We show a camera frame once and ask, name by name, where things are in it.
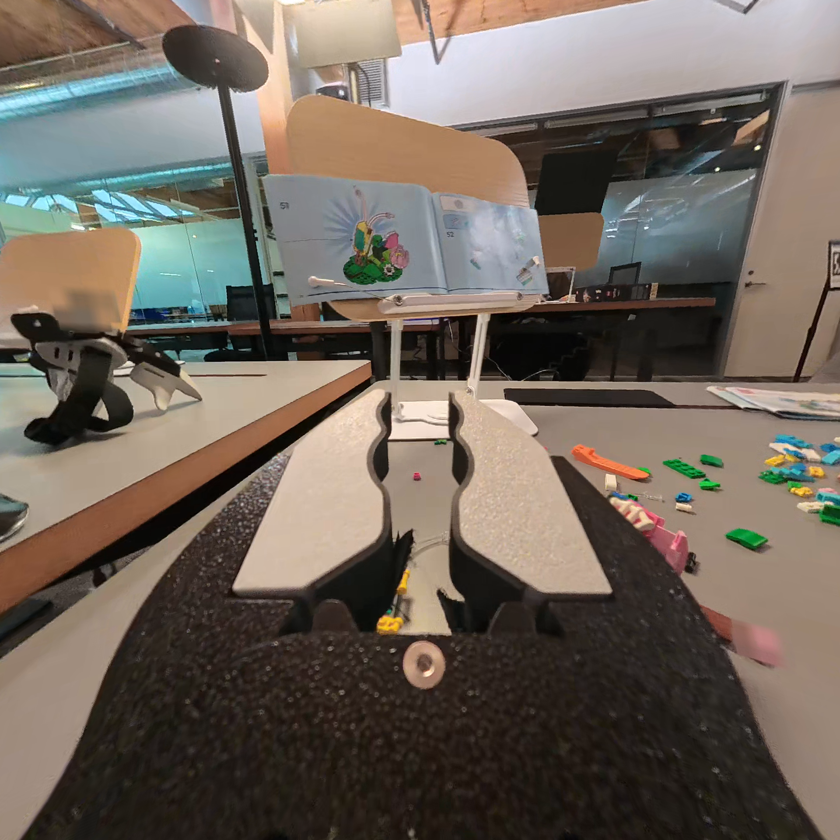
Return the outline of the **pink and white toy assembly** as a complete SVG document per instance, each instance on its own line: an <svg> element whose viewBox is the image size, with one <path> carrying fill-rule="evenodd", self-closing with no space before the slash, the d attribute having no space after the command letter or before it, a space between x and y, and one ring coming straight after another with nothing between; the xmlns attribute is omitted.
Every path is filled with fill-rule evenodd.
<svg viewBox="0 0 840 840"><path fill-rule="evenodd" d="M688 570L690 547L684 532L668 530L663 518L630 497L613 493L607 500L664 557L674 572L683 574Z"/></svg>

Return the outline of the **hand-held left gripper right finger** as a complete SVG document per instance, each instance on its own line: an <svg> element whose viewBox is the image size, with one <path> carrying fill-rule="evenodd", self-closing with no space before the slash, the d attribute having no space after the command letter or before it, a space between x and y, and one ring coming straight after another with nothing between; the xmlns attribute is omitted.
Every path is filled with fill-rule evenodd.
<svg viewBox="0 0 840 840"><path fill-rule="evenodd" d="M448 397L456 482L448 574L454 632L483 634L502 607L534 621L554 604L605 602L613 588L546 449L467 392Z"/></svg>

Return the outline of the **wooden book stand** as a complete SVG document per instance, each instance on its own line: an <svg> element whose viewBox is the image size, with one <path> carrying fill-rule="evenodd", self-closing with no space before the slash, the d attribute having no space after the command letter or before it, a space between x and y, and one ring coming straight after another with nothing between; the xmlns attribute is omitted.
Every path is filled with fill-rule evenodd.
<svg viewBox="0 0 840 840"><path fill-rule="evenodd" d="M311 95L292 107L287 141L291 173L282 175L413 184L531 208L518 158L477 134ZM375 299L329 302L342 301L361 301L375 314Z"/></svg>

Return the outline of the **open blue instruction booklet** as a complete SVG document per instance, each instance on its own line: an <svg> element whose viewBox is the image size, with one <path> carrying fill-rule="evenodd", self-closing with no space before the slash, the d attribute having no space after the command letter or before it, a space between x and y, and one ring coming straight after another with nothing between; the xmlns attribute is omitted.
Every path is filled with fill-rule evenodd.
<svg viewBox="0 0 840 840"><path fill-rule="evenodd" d="M290 304L412 295L546 297L529 207L392 182L263 180Z"/></svg>

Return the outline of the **pile of colourful toy bricks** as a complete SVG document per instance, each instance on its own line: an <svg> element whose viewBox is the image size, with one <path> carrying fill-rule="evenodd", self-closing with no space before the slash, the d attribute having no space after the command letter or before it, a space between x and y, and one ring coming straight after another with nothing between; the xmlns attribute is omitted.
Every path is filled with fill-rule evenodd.
<svg viewBox="0 0 840 840"><path fill-rule="evenodd" d="M839 526L839 437L812 444L803 437L777 434L768 443L758 479L783 489L797 510Z"/></svg>

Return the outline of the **long wooden table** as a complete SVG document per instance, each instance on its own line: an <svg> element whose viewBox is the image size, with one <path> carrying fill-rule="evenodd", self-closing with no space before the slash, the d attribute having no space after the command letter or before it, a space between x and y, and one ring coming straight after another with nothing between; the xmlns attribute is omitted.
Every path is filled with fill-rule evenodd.
<svg viewBox="0 0 840 840"><path fill-rule="evenodd" d="M581 314L602 315L608 312L651 312L655 310L674 310L687 308L714 308L714 297L663 298L654 300L635 301L600 301L600 302L544 302L525 310L522 314L528 317L545 318L557 314L559 316L578 316ZM273 335L321 335L339 333L370 333L370 320L361 321L302 321L290 318L272 319L269 321ZM168 324L133 325L128 328L139 338L161 338L176 335L194 335L205 333L228 333L236 337L251 337L259 333L258 321L240 322L173 322Z"/></svg>

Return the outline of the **black floor lamp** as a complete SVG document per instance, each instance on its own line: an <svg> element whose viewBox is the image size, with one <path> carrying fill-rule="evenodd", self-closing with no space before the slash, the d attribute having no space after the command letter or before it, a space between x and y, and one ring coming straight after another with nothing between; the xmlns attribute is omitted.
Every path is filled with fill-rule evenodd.
<svg viewBox="0 0 840 840"><path fill-rule="evenodd" d="M233 92L252 92L267 82L269 69L257 47L225 29L207 25L182 25L168 30L162 39L164 56L184 78L217 92L227 152L233 169L241 222L244 227L253 298L259 327L259 347L266 361L275 358L270 315L263 291L254 215L245 163L238 138Z"/></svg>

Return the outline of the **black office chair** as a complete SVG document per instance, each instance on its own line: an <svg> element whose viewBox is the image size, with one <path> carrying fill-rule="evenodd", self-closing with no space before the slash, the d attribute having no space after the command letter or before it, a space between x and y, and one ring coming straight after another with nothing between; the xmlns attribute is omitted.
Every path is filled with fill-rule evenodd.
<svg viewBox="0 0 840 840"><path fill-rule="evenodd" d="M269 320L275 319L277 317L277 296L274 287L270 283L266 283L262 285L261 293ZM230 322L257 322L259 320L257 298L252 285L226 285L226 306L226 320ZM228 333L224 346L206 353L203 361L218 363L264 361L265 359L261 339L257 334L238 336Z"/></svg>

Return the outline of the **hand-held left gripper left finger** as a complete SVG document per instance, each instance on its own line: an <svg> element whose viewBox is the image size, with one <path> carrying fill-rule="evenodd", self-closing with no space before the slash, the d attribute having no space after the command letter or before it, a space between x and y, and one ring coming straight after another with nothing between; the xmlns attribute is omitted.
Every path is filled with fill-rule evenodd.
<svg viewBox="0 0 840 840"><path fill-rule="evenodd" d="M389 470L391 395L376 388L292 450L234 579L244 599L344 604L371 631L395 592Z"/></svg>

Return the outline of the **sign on black stand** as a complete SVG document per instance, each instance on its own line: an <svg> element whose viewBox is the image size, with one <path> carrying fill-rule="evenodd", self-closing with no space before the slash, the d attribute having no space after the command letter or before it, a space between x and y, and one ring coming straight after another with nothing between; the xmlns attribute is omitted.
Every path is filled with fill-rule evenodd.
<svg viewBox="0 0 840 840"><path fill-rule="evenodd" d="M802 378L802 373L811 351L816 331L819 326L826 300L830 292L839 290L839 240L831 240L827 245L826 252L826 279L823 284L821 295L818 299L811 324L805 334L805 341L802 347L800 358L794 370L793 382L797 383Z"/></svg>

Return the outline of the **black hanging screen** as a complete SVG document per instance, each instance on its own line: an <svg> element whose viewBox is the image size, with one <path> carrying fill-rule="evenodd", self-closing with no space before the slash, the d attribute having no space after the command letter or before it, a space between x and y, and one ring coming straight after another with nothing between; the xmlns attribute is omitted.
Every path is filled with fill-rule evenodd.
<svg viewBox="0 0 840 840"><path fill-rule="evenodd" d="M539 216L599 214L617 157L615 150L544 155L534 200L536 213Z"/></svg>

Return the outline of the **small wooden chair back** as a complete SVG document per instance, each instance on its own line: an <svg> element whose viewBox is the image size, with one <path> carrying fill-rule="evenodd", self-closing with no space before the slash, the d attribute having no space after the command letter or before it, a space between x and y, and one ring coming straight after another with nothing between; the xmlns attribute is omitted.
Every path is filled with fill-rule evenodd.
<svg viewBox="0 0 840 840"><path fill-rule="evenodd" d="M600 213L540 215L543 264L548 272L588 270L597 263L604 217Z"/></svg>

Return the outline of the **white door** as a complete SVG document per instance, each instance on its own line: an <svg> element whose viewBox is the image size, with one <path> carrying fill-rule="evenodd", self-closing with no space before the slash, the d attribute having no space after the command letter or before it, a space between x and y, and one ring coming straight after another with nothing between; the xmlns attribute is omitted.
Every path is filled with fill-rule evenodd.
<svg viewBox="0 0 840 840"><path fill-rule="evenodd" d="M720 375L790 379L838 240L838 80L793 87L775 120Z"/></svg>

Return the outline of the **white book stand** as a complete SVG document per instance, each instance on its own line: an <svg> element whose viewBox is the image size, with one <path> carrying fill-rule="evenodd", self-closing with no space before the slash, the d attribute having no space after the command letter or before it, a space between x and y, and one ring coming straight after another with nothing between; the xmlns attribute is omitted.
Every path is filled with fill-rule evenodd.
<svg viewBox="0 0 840 840"><path fill-rule="evenodd" d="M466 295L401 292L389 297L368 291L366 296L376 300L375 314L368 318L369 322L387 322L391 329L388 378L392 398L390 439L396 442L450 439L446 400L403 402L400 397L401 351L397 344L402 340L406 319L476 317L465 390L469 396L478 398L491 316L496 313L524 312L542 301L539 295L525 295L512 290Z"/></svg>

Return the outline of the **grey desk with wooden edge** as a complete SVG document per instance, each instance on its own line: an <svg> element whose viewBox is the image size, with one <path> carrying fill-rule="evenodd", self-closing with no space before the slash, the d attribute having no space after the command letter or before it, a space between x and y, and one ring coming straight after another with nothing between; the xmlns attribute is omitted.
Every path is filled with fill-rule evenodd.
<svg viewBox="0 0 840 840"><path fill-rule="evenodd" d="M35 444L27 423L55 400L42 379L2 378L2 493L29 506L2 543L2 611L46 588L358 386L367 361L187 364L202 401L181 393L158 412L122 378L132 423L63 448Z"/></svg>

